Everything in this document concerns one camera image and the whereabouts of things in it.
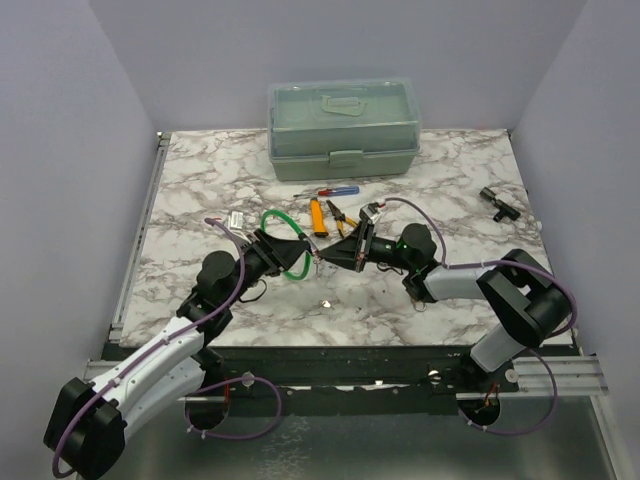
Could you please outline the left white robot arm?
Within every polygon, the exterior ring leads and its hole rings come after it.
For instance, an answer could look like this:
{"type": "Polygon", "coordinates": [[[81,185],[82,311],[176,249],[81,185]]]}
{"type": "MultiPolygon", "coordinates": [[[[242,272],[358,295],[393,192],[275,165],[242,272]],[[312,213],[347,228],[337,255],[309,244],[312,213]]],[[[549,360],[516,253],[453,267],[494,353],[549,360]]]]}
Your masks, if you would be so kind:
{"type": "Polygon", "coordinates": [[[74,377],[61,388],[43,439],[55,478],[102,477],[129,438],[162,409],[193,391],[214,393],[222,372],[205,351],[230,323],[234,303],[311,250],[304,234],[288,240],[257,229],[244,240],[222,231],[237,253],[216,250],[204,258],[189,296],[155,337],[94,380],[74,377]]]}

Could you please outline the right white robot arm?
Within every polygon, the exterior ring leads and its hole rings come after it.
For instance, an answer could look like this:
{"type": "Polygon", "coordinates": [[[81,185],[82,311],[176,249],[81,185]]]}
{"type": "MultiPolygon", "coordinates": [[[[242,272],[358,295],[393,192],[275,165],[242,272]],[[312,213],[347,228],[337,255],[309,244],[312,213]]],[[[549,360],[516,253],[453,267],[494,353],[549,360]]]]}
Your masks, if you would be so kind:
{"type": "Polygon", "coordinates": [[[527,348],[537,348],[575,312],[575,300],[531,255],[521,249],[485,264],[446,267],[435,259],[437,247],[429,228],[411,223],[398,240],[382,238],[361,224],[337,243],[321,249],[319,258],[360,272],[368,263],[402,270],[409,297],[425,304],[445,300],[484,300],[498,325],[476,342],[460,379],[480,392],[496,380],[496,370],[527,348]]]}

